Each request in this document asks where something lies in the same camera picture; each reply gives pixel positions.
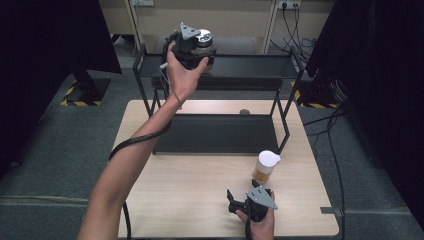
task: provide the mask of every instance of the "wall outlet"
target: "wall outlet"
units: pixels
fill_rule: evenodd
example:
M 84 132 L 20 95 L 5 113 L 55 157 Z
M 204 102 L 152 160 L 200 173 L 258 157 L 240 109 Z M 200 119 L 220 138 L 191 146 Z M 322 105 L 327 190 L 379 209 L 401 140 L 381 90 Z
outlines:
M 286 10 L 299 10 L 301 0 L 280 0 L 278 3 L 278 9 L 283 10 L 283 4 L 286 3 Z
M 154 7 L 155 2 L 153 0 L 131 0 L 132 5 L 139 7 Z

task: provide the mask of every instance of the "skin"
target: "skin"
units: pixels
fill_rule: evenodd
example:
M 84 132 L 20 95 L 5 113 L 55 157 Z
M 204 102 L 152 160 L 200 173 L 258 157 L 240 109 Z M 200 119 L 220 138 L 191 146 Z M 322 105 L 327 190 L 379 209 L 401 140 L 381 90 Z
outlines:
M 204 58 L 196 69 L 185 69 L 171 51 L 174 45 L 175 43 L 170 44 L 167 53 L 167 75 L 174 91 L 171 91 L 162 107 L 132 137 L 144 136 L 163 129 L 180 107 L 175 95 L 184 103 L 196 90 L 200 74 L 207 67 L 208 58 Z M 111 159 L 91 193 L 78 234 L 79 240 L 117 239 L 122 205 L 143 171 L 157 140 L 158 138 L 155 138 L 123 148 Z M 252 236 L 262 236 L 263 232 L 270 231 L 271 228 L 272 231 L 266 236 L 273 235 L 273 212 L 271 215 L 268 212 L 266 218 L 272 219 L 259 225 L 252 223 Z

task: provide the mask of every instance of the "metal rack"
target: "metal rack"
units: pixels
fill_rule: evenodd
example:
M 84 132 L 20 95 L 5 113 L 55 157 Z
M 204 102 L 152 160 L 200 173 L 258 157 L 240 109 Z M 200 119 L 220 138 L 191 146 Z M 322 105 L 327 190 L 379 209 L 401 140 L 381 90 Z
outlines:
M 149 116 L 161 106 L 163 90 L 159 66 L 161 54 L 149 54 L 144 46 L 138 52 L 133 72 Z M 213 68 L 201 75 L 197 90 L 274 91 L 270 114 L 176 114 L 171 129 L 155 147 L 156 152 L 248 153 L 271 150 L 280 154 L 290 136 L 286 115 L 294 99 L 304 67 L 294 48 L 288 55 L 217 55 Z M 150 78 L 153 103 L 149 105 L 142 77 Z M 286 106 L 280 92 L 284 80 L 295 80 Z M 285 136 L 277 142 L 272 115 L 281 116 Z

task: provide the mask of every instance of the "hand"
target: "hand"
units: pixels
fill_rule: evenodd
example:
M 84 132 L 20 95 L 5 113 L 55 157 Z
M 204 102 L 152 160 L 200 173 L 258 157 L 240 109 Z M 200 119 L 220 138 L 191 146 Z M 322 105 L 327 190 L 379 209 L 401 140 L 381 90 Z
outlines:
M 205 70 L 208 65 L 209 58 L 203 58 L 199 66 L 193 70 L 187 70 L 183 65 L 177 60 L 172 48 L 175 46 L 175 42 L 169 44 L 168 53 L 167 53 L 167 62 L 168 67 L 166 73 L 168 79 L 171 82 L 174 92 L 170 94 L 176 94 L 178 99 L 181 101 L 181 104 L 184 103 L 196 90 L 197 83 L 200 78 L 200 74 Z
M 271 192 L 271 198 L 275 200 L 274 192 Z M 236 214 L 244 223 L 246 223 L 248 216 L 244 214 L 244 212 L 237 210 Z M 274 239 L 274 226 L 274 209 L 268 208 L 268 212 L 261 222 L 250 221 L 250 235 L 253 240 Z

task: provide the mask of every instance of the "wooden table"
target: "wooden table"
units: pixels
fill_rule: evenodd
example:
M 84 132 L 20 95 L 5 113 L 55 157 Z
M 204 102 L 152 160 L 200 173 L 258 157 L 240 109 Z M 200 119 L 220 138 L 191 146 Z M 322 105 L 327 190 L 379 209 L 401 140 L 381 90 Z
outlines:
M 189 100 L 181 113 L 237 114 L 241 109 L 269 114 L 272 101 Z M 141 100 L 128 103 L 115 146 L 130 137 L 147 119 Z M 273 116 L 277 139 L 284 137 L 278 114 Z M 287 123 L 291 136 L 282 161 L 265 188 L 275 193 L 275 236 L 334 236 L 339 227 L 331 207 L 299 113 L 290 108 Z M 127 199 L 132 236 L 244 237 L 244 224 L 228 212 L 226 190 L 244 201 L 252 189 L 257 156 L 187 154 L 151 155 Z M 122 213 L 119 237 L 126 237 Z

